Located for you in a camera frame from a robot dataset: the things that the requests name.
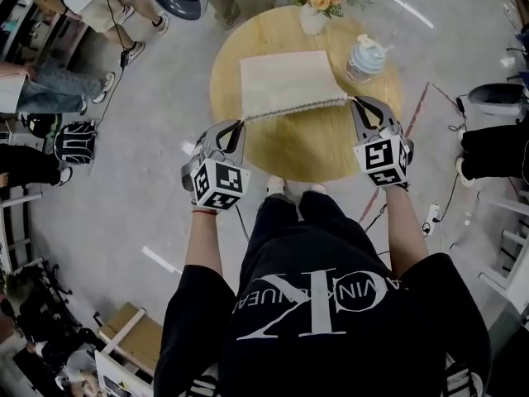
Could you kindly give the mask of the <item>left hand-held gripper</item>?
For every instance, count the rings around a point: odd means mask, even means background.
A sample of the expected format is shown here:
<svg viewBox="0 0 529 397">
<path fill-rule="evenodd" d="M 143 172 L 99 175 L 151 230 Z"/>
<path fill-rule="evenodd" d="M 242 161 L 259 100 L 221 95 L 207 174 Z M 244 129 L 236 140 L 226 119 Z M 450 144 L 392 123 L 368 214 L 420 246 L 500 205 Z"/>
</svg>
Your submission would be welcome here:
<svg viewBox="0 0 529 397">
<path fill-rule="evenodd" d="M 190 193 L 193 208 L 225 212 L 246 196 L 251 171 L 242 166 L 245 123 L 225 120 L 200 137 L 189 162 L 182 166 L 182 185 Z"/>
</svg>

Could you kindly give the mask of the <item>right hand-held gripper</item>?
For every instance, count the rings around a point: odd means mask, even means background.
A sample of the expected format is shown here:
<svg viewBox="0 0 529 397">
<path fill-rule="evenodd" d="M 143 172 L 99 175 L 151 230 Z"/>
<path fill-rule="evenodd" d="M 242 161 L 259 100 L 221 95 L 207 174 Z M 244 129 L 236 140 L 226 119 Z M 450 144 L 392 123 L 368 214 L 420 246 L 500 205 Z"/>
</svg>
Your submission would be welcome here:
<svg viewBox="0 0 529 397">
<path fill-rule="evenodd" d="M 407 169 L 412 163 L 414 143 L 403 135 L 390 106 L 370 96 L 356 96 L 350 108 L 358 141 L 364 141 L 354 147 L 360 171 L 376 187 L 407 188 Z M 380 130 L 371 124 L 367 112 L 379 120 Z"/>
</svg>

